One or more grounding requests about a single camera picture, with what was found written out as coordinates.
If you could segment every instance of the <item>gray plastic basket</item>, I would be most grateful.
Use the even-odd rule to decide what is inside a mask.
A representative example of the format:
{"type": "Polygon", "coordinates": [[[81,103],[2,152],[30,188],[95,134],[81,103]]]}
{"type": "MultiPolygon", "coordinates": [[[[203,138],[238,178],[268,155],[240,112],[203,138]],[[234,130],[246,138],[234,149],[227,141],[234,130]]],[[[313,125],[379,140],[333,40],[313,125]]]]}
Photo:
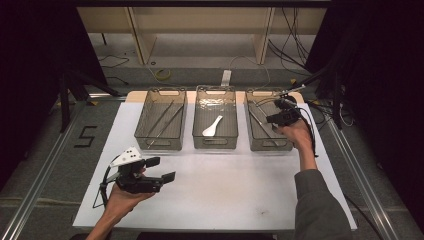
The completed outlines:
{"type": "Polygon", "coordinates": [[[181,88],[152,88],[147,92],[134,134],[140,149],[182,149],[186,95],[181,88]]]}
{"type": "Polygon", "coordinates": [[[193,139],[198,149],[235,149],[237,146],[236,94],[233,86],[198,86],[194,113],[193,139]],[[223,116],[214,136],[202,132],[223,116]]]}
{"type": "Polygon", "coordinates": [[[283,89],[262,88],[254,91],[248,89],[244,100],[247,128],[249,132],[250,150],[252,151],[290,151],[293,144],[286,136],[277,134],[272,125],[267,123],[266,116],[280,112],[273,100],[283,89]]]}

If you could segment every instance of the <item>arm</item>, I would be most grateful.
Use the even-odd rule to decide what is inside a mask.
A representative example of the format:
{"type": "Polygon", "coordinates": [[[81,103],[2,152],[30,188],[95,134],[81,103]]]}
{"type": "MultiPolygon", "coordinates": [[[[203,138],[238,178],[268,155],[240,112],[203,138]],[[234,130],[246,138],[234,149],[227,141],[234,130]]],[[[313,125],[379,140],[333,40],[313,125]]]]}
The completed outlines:
{"type": "Polygon", "coordinates": [[[305,122],[299,120],[279,130],[299,151],[295,239],[352,239],[346,214],[318,171],[305,122]]]}
{"type": "Polygon", "coordinates": [[[141,201],[155,195],[155,193],[131,194],[113,185],[106,209],[94,226],[87,240],[106,239],[112,228],[125,217],[141,201]]]}

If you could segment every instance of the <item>sleeve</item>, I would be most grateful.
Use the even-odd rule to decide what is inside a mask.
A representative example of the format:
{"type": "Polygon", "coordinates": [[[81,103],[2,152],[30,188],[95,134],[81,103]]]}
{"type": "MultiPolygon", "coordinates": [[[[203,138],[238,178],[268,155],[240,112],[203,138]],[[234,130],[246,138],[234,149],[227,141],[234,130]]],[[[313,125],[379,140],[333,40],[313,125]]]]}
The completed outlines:
{"type": "Polygon", "coordinates": [[[298,203],[295,239],[352,239],[346,214],[328,190],[320,171],[295,175],[298,203]]]}

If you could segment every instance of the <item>white tabletop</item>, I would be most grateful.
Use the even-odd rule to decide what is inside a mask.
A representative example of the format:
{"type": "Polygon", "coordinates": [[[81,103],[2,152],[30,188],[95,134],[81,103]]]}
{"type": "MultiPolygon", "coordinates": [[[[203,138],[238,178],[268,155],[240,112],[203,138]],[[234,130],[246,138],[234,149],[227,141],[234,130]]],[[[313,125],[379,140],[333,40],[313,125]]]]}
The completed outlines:
{"type": "MultiPolygon", "coordinates": [[[[299,107],[309,108],[306,104],[299,107]]],[[[84,196],[74,227],[92,228],[103,213],[93,209],[99,183],[109,163],[128,147],[139,149],[134,132],[143,103],[122,103],[84,196]]],[[[186,113],[183,149],[171,153],[141,151],[143,158],[160,156],[158,166],[145,175],[160,177],[176,171],[175,181],[141,202],[117,228],[146,231],[260,231],[294,229],[297,203],[294,175],[299,171],[297,150],[252,152],[249,148],[243,104],[237,103],[239,137],[235,150],[194,148],[194,104],[186,113]]],[[[341,203],[352,229],[357,226],[337,182],[322,140],[316,136],[317,164],[331,193],[341,203]]],[[[116,172],[112,169],[109,176],[116,172]]]]}

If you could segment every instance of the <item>spoon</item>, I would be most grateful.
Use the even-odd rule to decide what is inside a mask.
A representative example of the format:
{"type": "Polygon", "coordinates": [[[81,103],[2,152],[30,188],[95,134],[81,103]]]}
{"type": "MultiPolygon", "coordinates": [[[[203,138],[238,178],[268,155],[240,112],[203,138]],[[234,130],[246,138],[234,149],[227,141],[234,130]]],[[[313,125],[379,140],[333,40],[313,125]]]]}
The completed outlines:
{"type": "Polygon", "coordinates": [[[219,121],[222,119],[223,117],[221,115],[219,115],[216,119],[215,122],[212,123],[212,125],[208,128],[206,128],[205,130],[203,130],[202,134],[205,137],[213,137],[215,136],[215,131],[216,131],[216,126],[218,125],[219,121]]]}

